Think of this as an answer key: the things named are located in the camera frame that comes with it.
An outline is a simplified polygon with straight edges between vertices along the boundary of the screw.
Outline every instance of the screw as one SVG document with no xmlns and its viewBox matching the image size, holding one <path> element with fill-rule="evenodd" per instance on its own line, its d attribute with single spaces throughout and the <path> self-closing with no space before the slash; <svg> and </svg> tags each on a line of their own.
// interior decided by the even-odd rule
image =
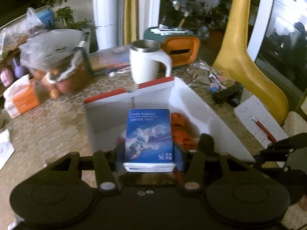
<svg viewBox="0 0 307 230">
<path fill-rule="evenodd" d="M 197 182 L 187 182 L 185 183 L 185 188 L 187 190 L 196 190 L 200 188 L 200 185 Z"/>
<path fill-rule="evenodd" d="M 153 194 L 154 191 L 153 190 L 146 190 L 146 194 Z"/>
<path fill-rule="evenodd" d="M 144 196 L 144 195 L 146 195 L 146 193 L 145 193 L 144 191 L 138 191 L 138 192 L 137 192 L 137 195 L 139 195 L 139 196 Z"/>
<path fill-rule="evenodd" d="M 112 182 L 103 182 L 102 184 L 100 184 L 100 188 L 102 190 L 112 190 L 115 188 L 115 184 Z"/>
<path fill-rule="evenodd" d="M 51 162 L 49 162 L 48 160 L 46 160 L 45 163 L 44 163 L 44 168 L 46 168 L 49 164 L 51 164 Z"/>
<path fill-rule="evenodd" d="M 19 221 L 18 220 L 14 220 L 8 227 L 8 230 L 13 230 L 14 228 L 16 228 L 19 225 Z"/>
</svg>

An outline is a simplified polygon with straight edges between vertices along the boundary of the paper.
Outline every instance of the paper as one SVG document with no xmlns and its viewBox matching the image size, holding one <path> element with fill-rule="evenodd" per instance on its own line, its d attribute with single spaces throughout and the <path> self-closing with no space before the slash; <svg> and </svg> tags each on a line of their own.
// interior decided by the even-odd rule
<svg viewBox="0 0 307 230">
<path fill-rule="evenodd" d="M 277 121 L 254 95 L 238 105 L 234 109 L 234 114 L 265 149 L 271 141 L 268 139 L 268 136 L 264 131 L 252 120 L 252 117 L 262 123 L 262 125 L 277 141 L 288 138 L 287 134 L 282 130 Z M 280 167 L 283 166 L 283 163 L 281 162 L 277 162 L 277 164 Z"/>
<path fill-rule="evenodd" d="M 14 147 L 10 142 L 10 132 L 5 130 L 0 134 L 0 170 L 14 151 Z"/>
<path fill-rule="evenodd" d="M 28 84 L 30 84 L 30 76 L 29 74 L 26 74 L 11 84 L 10 87 L 4 91 L 3 97 L 8 99 L 9 97 L 13 96 L 22 86 Z"/>
</svg>

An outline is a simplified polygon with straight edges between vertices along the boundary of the cartoon rabbit illustration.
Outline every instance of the cartoon rabbit illustration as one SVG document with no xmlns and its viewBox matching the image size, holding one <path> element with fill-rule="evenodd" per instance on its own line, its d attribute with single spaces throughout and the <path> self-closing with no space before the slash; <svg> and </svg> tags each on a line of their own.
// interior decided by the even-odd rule
<svg viewBox="0 0 307 230">
<path fill-rule="evenodd" d="M 137 131 L 138 131 L 138 135 L 136 136 L 136 140 L 129 147 L 131 160 L 137 158 L 140 155 L 141 150 L 147 149 L 145 144 L 147 144 L 149 140 L 149 136 L 148 136 L 149 129 L 146 129 L 143 132 L 140 128 L 137 128 Z"/>
<path fill-rule="evenodd" d="M 169 127 L 165 127 L 163 125 L 157 125 L 152 129 L 153 136 L 154 137 L 159 137 L 161 135 L 165 135 L 170 131 Z"/>
</svg>

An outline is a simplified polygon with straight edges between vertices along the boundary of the brush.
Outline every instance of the brush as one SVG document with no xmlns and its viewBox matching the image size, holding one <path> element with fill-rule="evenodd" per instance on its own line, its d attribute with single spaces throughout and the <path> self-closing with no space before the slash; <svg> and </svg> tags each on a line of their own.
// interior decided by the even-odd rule
<svg viewBox="0 0 307 230">
<path fill-rule="evenodd" d="M 185 22 L 185 18 L 187 18 L 189 16 L 189 14 L 190 14 L 189 11 L 185 12 L 184 18 L 181 20 L 181 22 L 180 22 L 178 27 L 182 27 L 182 24 Z"/>
</svg>

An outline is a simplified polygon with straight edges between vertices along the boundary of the white box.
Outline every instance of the white box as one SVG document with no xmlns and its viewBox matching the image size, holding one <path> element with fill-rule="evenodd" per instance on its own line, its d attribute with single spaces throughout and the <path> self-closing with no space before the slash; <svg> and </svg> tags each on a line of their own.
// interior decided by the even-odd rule
<svg viewBox="0 0 307 230">
<path fill-rule="evenodd" d="M 113 150 L 116 138 L 126 129 L 131 108 L 168 108 L 189 119 L 194 135 L 210 134 L 215 152 L 229 153 L 242 160 L 254 158 L 236 135 L 192 89 L 177 77 L 161 78 L 139 85 L 127 93 L 114 90 L 84 99 L 88 139 L 92 152 Z"/>
</svg>

